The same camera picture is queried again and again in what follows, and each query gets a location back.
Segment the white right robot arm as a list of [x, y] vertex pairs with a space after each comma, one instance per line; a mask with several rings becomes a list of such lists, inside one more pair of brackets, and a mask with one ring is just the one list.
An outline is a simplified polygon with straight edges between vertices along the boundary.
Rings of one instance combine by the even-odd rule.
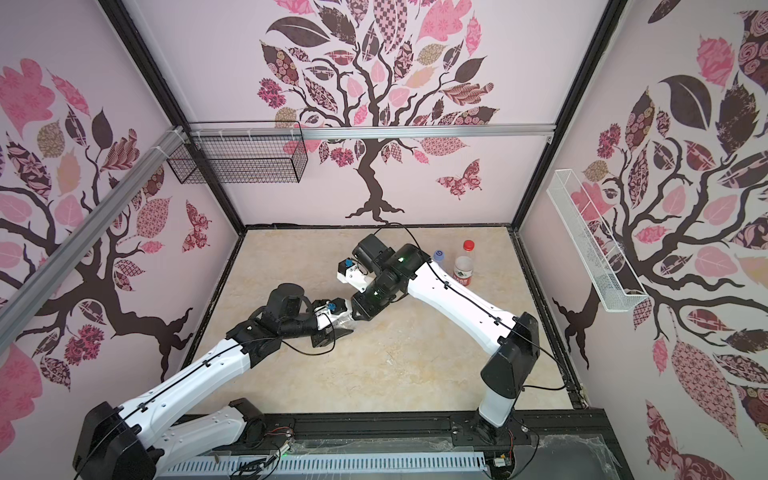
[[542, 354], [538, 320], [528, 312], [515, 315], [496, 307], [446, 273], [416, 241], [399, 250], [370, 234], [339, 262], [337, 278], [355, 288], [352, 317], [369, 321], [407, 296], [443, 314], [475, 340], [489, 358], [480, 376], [485, 394], [477, 414], [485, 424], [502, 427], [520, 395], [527, 390], [562, 391], [562, 385], [529, 384], [528, 376]]

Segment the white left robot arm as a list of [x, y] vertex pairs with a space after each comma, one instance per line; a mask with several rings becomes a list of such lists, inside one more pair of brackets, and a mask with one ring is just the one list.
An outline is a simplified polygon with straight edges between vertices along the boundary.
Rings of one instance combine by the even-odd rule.
[[336, 340], [353, 318], [350, 300], [310, 301], [302, 287], [283, 283], [266, 305], [229, 330], [197, 362], [144, 394], [91, 409], [73, 459], [78, 479], [155, 479], [169, 468], [236, 442], [260, 411], [239, 399], [188, 422], [180, 419], [221, 386], [248, 372], [287, 340]]

